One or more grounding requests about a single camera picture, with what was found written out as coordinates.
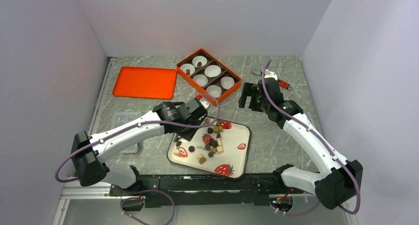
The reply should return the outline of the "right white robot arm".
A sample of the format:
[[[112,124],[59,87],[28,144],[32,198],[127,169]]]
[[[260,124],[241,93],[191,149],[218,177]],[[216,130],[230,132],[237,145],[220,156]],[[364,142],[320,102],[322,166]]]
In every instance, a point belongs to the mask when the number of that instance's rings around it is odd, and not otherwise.
[[[289,188],[300,189],[317,197],[327,209],[343,208],[344,202],[355,197],[355,214],[360,206],[360,188],[363,166],[357,160],[349,161],[337,152],[312,125],[303,109],[293,100],[284,100],[279,83],[263,78],[258,83],[244,83],[239,107],[244,108],[247,98],[249,109],[263,112],[268,119],[288,133],[309,155],[318,172],[298,169],[285,164],[273,171],[272,186],[278,193]]]

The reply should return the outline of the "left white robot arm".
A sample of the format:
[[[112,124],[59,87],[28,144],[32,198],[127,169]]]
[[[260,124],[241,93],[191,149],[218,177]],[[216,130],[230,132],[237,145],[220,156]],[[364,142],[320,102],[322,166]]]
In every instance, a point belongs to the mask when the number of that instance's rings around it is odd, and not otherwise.
[[[191,140],[208,115],[209,103],[193,98],[184,102],[164,101],[139,118],[112,130],[89,135],[82,131],[74,136],[71,160],[81,186],[107,182],[121,187],[127,194],[141,191],[142,181],[135,166],[111,162],[114,155],[146,139],[175,133]]]

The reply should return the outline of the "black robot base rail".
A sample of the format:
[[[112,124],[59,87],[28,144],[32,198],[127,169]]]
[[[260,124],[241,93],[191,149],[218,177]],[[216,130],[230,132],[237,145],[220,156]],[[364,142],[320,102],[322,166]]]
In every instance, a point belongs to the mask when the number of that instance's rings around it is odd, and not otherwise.
[[[301,195],[303,191],[280,185],[272,173],[245,173],[237,180],[211,174],[141,175],[132,188],[112,184],[112,197],[141,196],[146,208],[175,205],[253,204],[269,205],[277,197]]]

